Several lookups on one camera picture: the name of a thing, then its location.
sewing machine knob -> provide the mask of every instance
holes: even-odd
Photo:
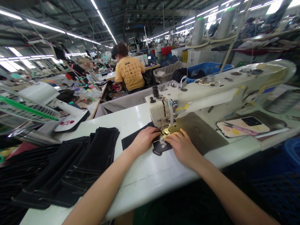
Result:
[[[150,103],[154,103],[156,102],[155,100],[153,100],[153,97],[150,97]]]

blue plastic crate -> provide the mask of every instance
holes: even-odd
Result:
[[[256,191],[285,224],[300,224],[300,138],[291,138],[282,152],[249,175]]]
[[[221,63],[217,63],[217,62],[203,62],[203,63],[200,63],[198,65],[189,67],[188,71],[192,74],[192,77],[193,77],[193,73],[196,75],[196,74],[198,74],[198,72],[200,70],[203,70],[206,73],[206,75],[216,75],[216,74],[218,74],[220,72],[221,67],[222,67]],[[234,68],[234,65],[226,64],[224,66],[223,72],[231,70],[233,68]]]

pink scissors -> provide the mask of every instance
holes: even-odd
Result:
[[[233,124],[231,124],[231,123],[227,123],[227,122],[224,122],[224,123],[225,123],[225,124],[224,124],[225,126],[230,127],[230,128],[232,128],[232,129],[235,129],[235,130],[238,130],[238,131],[241,131],[241,132],[243,132],[243,133],[246,133],[246,134],[249,134],[249,135],[252,135],[252,136],[258,135],[258,133],[255,132],[255,131],[252,131],[252,130],[249,130],[249,129],[240,127],[240,126],[238,126],[238,125],[233,125]]]

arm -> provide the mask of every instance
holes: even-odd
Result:
[[[63,225],[100,224],[131,164],[151,147],[152,140],[158,135],[160,132],[154,127],[142,130],[85,193]]]
[[[121,84],[123,81],[122,73],[119,69],[119,65],[116,66],[116,78],[115,78],[115,84]]]
[[[142,73],[145,73],[145,72],[146,72],[145,65],[144,65],[141,61],[139,61],[139,62],[140,62],[140,64],[141,64]]]
[[[166,142],[172,145],[177,159],[196,171],[212,189],[234,224],[279,224],[207,161],[194,147],[184,130],[180,131],[183,135],[168,135]]]

